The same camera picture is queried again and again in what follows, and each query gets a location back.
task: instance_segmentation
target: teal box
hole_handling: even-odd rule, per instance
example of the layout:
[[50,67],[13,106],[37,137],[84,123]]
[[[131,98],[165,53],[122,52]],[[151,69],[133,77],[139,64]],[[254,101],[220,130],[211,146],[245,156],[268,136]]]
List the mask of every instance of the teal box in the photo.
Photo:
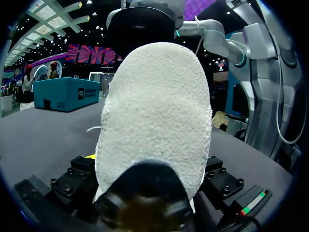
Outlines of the teal box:
[[70,77],[34,83],[35,108],[70,112],[98,102],[100,82]]

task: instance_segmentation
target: yellow tag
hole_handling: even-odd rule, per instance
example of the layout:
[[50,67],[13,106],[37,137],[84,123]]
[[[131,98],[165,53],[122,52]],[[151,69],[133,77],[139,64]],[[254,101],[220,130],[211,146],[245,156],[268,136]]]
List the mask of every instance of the yellow tag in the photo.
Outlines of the yellow tag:
[[96,154],[93,154],[91,156],[86,156],[85,158],[91,158],[91,159],[95,160],[96,159]]

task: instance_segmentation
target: gray table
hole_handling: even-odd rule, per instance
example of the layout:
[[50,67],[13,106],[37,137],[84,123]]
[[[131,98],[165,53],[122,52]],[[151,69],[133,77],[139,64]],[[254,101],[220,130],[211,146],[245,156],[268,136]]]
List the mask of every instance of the gray table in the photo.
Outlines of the gray table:
[[[8,185],[12,187],[33,174],[49,185],[51,178],[66,171],[73,158],[94,154],[100,131],[86,130],[100,125],[103,105],[99,102],[71,113],[32,108],[1,119],[0,167]],[[211,134],[210,155],[222,159],[229,173],[244,178],[245,189],[257,184],[273,191],[256,217],[264,224],[282,202],[292,176],[267,156],[216,128]],[[214,209],[211,212],[218,221],[221,214]]]

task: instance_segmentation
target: white textured material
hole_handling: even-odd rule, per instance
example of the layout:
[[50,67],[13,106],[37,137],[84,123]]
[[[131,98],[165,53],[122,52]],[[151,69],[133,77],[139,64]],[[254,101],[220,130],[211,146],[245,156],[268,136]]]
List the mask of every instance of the white textured material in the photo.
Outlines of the white textured material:
[[211,114],[206,76],[194,53],[172,43],[131,52],[110,84],[102,111],[96,199],[134,163],[162,160],[192,200],[204,178]]

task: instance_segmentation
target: bolt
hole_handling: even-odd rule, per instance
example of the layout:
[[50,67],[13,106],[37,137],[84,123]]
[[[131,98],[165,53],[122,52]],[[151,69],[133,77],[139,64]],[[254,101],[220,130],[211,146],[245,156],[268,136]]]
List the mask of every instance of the bolt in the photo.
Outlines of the bolt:
[[28,196],[27,194],[24,194],[24,195],[23,195],[23,198],[24,198],[25,201],[28,201],[28,200],[29,200],[29,196]]
[[84,171],[79,171],[79,175],[80,175],[80,176],[85,176],[86,173],[85,173]]
[[226,173],[226,168],[221,168],[221,169],[220,169],[220,173],[222,173],[222,174],[223,174],[223,173]]
[[69,173],[69,174],[73,174],[73,172],[74,172],[74,169],[68,168],[68,173]]
[[225,186],[223,188],[223,193],[229,193],[230,192],[230,187],[229,186]]
[[50,183],[51,183],[52,185],[57,185],[57,184],[58,184],[58,181],[57,181],[57,179],[53,178],[53,179],[50,180]]
[[208,178],[214,177],[214,172],[213,172],[213,171],[208,172],[208,173],[207,173],[207,177],[208,177]]
[[242,185],[243,183],[245,183],[245,180],[242,179],[242,178],[239,178],[239,179],[237,180],[237,183],[240,184],[240,185]]
[[64,191],[65,191],[66,193],[71,193],[71,192],[72,192],[72,188],[71,188],[69,185],[66,185],[66,186],[64,187]]

